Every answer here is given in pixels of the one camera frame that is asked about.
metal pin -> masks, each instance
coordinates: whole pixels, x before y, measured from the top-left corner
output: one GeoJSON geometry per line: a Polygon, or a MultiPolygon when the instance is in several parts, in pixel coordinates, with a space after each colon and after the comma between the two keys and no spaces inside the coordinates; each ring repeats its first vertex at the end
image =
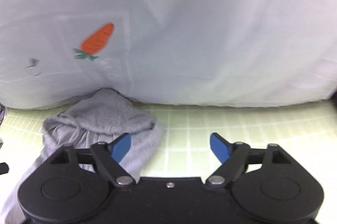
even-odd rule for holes
{"type": "Polygon", "coordinates": [[[134,180],[130,176],[120,176],[116,179],[119,185],[130,185],[134,180]]]}
{"type": "Polygon", "coordinates": [[[175,186],[175,184],[173,182],[167,182],[166,183],[166,187],[168,188],[173,188],[175,186]]]}
{"type": "Polygon", "coordinates": [[[209,179],[208,182],[210,182],[212,185],[221,185],[225,183],[225,178],[220,175],[212,175],[209,179]]]}

gray fuzzy fabric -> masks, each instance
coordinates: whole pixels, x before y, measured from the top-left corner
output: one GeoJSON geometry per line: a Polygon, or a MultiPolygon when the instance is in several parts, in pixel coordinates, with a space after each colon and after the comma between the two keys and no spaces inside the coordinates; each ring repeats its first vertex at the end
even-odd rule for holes
{"type": "Polygon", "coordinates": [[[89,148],[99,141],[111,142],[125,132],[132,134],[131,148],[120,165],[137,180],[144,163],[156,151],[164,129],[155,118],[134,108],[129,100],[114,90],[101,89],[57,116],[46,118],[41,155],[6,200],[0,223],[20,224],[25,220],[17,202],[17,190],[61,145],[72,143],[75,148],[89,148]]]}

screw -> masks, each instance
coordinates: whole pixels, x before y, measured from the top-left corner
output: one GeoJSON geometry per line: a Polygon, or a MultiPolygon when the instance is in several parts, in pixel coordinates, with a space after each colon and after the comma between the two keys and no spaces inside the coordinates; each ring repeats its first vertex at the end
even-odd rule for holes
{"type": "Polygon", "coordinates": [[[220,175],[212,175],[209,179],[208,182],[210,182],[212,185],[221,185],[225,183],[225,178],[220,175]]]}
{"type": "Polygon", "coordinates": [[[173,182],[167,182],[166,183],[166,187],[168,188],[173,188],[175,186],[175,184],[173,182]]]}
{"type": "Polygon", "coordinates": [[[134,180],[130,176],[120,176],[116,179],[119,185],[130,185],[134,180]]]}

white cloth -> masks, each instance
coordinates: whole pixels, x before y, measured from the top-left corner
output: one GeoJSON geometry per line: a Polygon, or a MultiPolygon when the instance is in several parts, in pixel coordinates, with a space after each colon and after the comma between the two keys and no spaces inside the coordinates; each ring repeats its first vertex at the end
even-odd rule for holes
{"type": "Polygon", "coordinates": [[[50,107],[103,87],[146,103],[238,107],[336,89],[337,0],[0,0],[0,14],[8,107],[50,107]],[[110,22],[99,58],[75,59],[110,22]]]}

